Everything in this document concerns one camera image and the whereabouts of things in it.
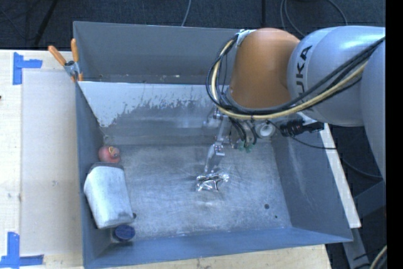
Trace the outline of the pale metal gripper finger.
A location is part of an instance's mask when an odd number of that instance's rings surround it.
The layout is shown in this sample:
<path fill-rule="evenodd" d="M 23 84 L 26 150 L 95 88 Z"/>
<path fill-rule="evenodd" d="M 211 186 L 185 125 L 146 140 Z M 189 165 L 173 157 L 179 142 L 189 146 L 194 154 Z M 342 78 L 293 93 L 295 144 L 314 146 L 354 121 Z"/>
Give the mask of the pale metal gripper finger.
<path fill-rule="evenodd" d="M 214 173 L 220 169 L 220 163 L 225 157 L 225 152 L 223 150 L 216 150 L 210 160 L 210 172 Z"/>
<path fill-rule="evenodd" d="M 207 152 L 204 172 L 205 173 L 214 173 L 217 168 L 217 146 L 212 144 Z"/>

